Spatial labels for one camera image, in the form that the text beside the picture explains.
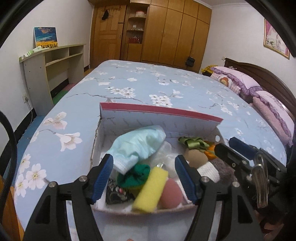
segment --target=electrical outlet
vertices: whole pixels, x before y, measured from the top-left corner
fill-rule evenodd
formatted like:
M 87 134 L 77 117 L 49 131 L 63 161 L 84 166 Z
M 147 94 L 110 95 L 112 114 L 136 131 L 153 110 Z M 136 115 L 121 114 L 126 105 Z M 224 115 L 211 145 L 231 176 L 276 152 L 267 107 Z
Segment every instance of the electrical outlet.
M 24 103 L 27 103 L 28 96 L 26 94 L 23 94 L 22 95 L 22 100 L 24 101 Z

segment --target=gray fuzzy fabric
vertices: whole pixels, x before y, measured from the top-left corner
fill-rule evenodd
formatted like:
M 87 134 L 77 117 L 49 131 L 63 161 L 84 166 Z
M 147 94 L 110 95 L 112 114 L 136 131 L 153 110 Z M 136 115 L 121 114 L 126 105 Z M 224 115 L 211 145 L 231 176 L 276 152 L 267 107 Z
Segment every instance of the gray fuzzy fabric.
M 213 166 L 217 169 L 220 175 L 219 183 L 230 185 L 233 181 L 237 181 L 234 175 L 234 169 L 219 158 L 210 160 Z

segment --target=face mask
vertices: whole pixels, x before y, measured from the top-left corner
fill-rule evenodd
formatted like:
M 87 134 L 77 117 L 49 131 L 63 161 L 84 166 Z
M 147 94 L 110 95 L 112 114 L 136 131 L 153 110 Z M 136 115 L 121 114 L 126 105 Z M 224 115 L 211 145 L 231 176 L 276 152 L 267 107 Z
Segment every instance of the face mask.
M 137 162 L 155 153 L 165 137 L 161 126 L 147 126 L 117 137 L 107 151 L 113 156 L 114 169 L 123 175 L 126 174 Z

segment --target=yellow sponge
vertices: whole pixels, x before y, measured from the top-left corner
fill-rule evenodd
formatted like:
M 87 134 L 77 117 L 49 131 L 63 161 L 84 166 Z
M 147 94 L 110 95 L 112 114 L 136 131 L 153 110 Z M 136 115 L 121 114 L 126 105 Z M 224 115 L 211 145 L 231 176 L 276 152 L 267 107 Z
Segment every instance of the yellow sponge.
M 149 173 L 148 179 L 144 184 L 139 195 L 133 203 L 133 209 L 138 209 L 146 213 L 152 213 L 159 202 L 168 172 L 160 167 L 154 167 Z

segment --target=red stripe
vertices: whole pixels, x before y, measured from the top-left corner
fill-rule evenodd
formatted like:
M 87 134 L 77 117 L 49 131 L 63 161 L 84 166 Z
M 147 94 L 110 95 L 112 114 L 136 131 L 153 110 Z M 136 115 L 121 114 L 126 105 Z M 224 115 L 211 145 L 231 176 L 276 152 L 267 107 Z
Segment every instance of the red stripe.
M 123 110 L 132 112 L 148 112 L 148 113 L 158 113 L 158 114 L 168 114 L 168 115 L 178 115 L 185 117 L 192 117 L 203 119 L 207 121 L 216 121 L 221 123 L 222 118 L 203 114 L 190 110 L 174 109 L 168 107 L 152 106 L 152 105 L 142 105 L 142 104 L 125 104 L 125 103 L 100 103 L 102 110 Z

